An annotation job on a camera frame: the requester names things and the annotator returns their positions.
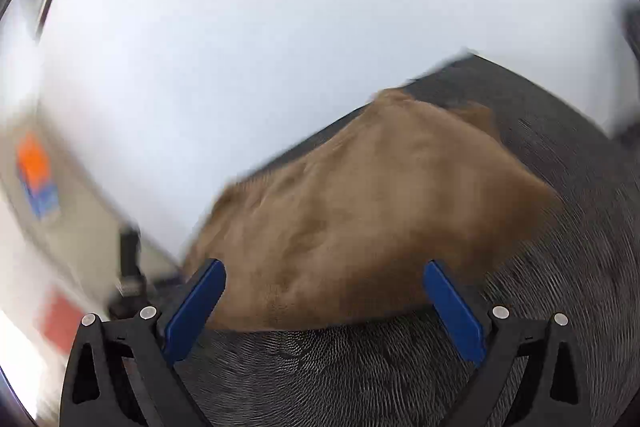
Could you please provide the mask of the brown fleece garment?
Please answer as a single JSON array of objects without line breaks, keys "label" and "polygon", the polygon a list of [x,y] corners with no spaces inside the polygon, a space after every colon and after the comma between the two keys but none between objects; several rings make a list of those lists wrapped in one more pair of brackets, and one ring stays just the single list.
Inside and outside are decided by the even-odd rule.
[{"label": "brown fleece garment", "polygon": [[479,281],[533,239],[559,201],[503,146],[489,108],[385,90],[326,143],[228,185],[183,271],[224,264],[212,329],[390,317],[426,303],[427,262]]}]

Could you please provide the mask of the red floor mat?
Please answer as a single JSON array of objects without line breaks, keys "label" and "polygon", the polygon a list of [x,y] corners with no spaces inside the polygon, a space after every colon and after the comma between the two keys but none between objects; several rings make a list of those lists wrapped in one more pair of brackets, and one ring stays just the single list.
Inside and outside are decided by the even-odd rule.
[{"label": "red floor mat", "polygon": [[38,331],[61,355],[72,350],[76,332],[86,312],[58,288],[52,289],[44,303]]}]

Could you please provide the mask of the beige cabinet door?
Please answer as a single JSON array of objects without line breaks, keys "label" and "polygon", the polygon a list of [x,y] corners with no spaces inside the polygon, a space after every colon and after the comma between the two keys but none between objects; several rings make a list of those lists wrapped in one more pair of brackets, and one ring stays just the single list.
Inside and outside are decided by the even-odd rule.
[{"label": "beige cabinet door", "polygon": [[[17,176],[17,147],[32,135],[49,156],[58,205],[37,219]],[[17,222],[47,260],[83,294],[106,303],[116,291],[119,231],[126,220],[107,204],[39,109],[25,110],[1,126],[1,187]]]}]

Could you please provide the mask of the orange box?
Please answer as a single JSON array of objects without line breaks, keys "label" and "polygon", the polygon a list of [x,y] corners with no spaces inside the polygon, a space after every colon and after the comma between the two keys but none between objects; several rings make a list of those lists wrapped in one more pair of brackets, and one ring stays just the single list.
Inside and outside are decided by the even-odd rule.
[{"label": "orange box", "polygon": [[30,194],[39,194],[52,183],[49,156],[34,134],[25,134],[18,142],[16,167]]}]

